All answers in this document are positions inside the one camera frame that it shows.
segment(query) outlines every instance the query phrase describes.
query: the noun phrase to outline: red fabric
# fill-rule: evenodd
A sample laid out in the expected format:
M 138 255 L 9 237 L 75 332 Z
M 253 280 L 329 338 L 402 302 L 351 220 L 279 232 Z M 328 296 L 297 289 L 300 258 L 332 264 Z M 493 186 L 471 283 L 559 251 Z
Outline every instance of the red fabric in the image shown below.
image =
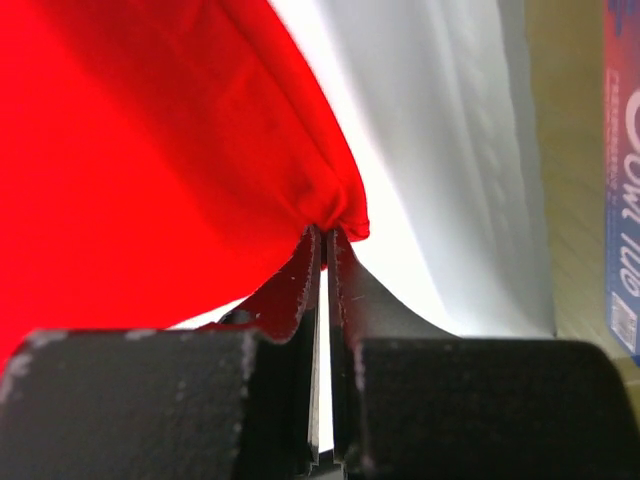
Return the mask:
M 167 327 L 250 294 L 362 183 L 265 0 L 3 0 L 0 363 L 38 327 Z

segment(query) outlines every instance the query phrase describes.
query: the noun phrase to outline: black metal part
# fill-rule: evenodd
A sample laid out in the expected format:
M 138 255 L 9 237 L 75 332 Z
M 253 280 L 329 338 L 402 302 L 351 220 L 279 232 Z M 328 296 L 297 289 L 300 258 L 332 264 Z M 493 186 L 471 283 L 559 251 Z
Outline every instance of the black metal part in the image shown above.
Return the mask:
M 287 479 L 310 470 L 321 260 L 293 257 L 200 332 L 39 332 L 0 387 L 0 478 Z
M 580 342 L 463 340 L 328 236 L 335 458 L 349 479 L 640 478 L 619 375 Z

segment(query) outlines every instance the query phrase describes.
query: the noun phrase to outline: tan floor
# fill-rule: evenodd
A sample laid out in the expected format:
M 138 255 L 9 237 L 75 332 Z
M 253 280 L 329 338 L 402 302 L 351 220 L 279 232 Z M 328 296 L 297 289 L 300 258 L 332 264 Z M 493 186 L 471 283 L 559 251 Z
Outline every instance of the tan floor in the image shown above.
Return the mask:
M 526 0 L 558 335 L 614 359 L 640 420 L 640 368 L 605 324 L 602 0 Z

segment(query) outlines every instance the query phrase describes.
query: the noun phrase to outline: barcode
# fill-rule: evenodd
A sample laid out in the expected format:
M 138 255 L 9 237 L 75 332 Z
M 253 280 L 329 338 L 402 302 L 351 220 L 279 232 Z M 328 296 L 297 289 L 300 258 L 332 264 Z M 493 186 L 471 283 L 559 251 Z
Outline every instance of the barcode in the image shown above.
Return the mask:
M 615 293 L 612 295 L 611 330 L 633 354 L 636 353 L 638 316 Z

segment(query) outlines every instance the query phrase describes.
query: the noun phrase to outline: product box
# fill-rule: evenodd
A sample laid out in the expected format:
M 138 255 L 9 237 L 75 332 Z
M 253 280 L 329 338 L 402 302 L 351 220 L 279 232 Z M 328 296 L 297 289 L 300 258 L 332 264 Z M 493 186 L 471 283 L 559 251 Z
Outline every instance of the product box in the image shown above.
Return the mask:
M 640 365 L 640 2 L 606 1 L 603 27 L 607 324 Z

